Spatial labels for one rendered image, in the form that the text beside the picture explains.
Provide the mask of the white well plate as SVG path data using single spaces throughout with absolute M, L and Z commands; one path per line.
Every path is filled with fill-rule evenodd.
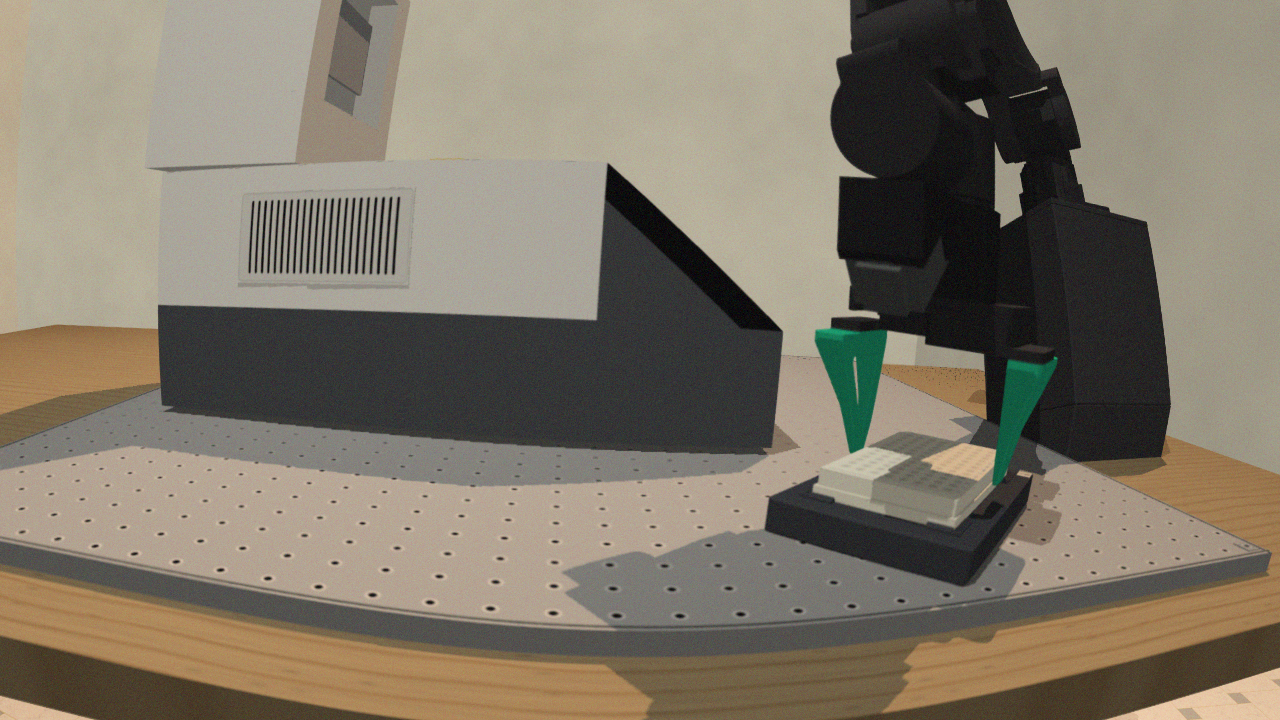
M 835 502 L 954 529 L 995 489 L 995 448 L 899 432 L 820 468 Z

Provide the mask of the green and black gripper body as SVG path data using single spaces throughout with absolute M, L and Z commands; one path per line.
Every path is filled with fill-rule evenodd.
M 1053 360 L 1055 348 L 1036 345 L 1012 346 L 1018 329 L 1030 331 L 1032 307 L 932 296 L 925 313 L 910 311 L 908 316 L 884 313 L 877 315 L 881 315 L 879 319 L 832 316 L 831 328 L 925 336 L 925 345 L 1009 357 L 1019 363 L 1044 365 Z

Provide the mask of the white thermal cycler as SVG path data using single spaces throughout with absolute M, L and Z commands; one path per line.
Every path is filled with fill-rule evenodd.
M 166 1 L 163 406 L 772 448 L 783 331 L 608 161 L 385 161 L 408 13 Z

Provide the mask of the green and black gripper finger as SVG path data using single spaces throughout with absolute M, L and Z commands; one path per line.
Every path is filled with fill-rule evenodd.
M 1053 357 L 1044 365 L 1009 360 L 992 486 L 1004 480 L 1023 427 L 1053 374 L 1057 360 L 1059 357 Z
M 844 416 L 849 452 L 864 448 L 881 380 L 887 331 L 815 331 L 815 343 Z M 858 365 L 858 393 L 852 360 Z

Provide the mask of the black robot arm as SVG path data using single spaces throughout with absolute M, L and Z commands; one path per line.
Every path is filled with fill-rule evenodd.
M 829 122 L 844 158 L 877 177 L 838 176 L 837 252 L 864 311 L 996 304 L 995 143 L 1006 164 L 1027 161 L 1021 215 L 1051 197 L 1110 211 L 1078 184 L 1059 68 L 1041 70 L 1007 0 L 970 1 L 850 0 Z M 978 99 L 988 118 L 965 104 Z

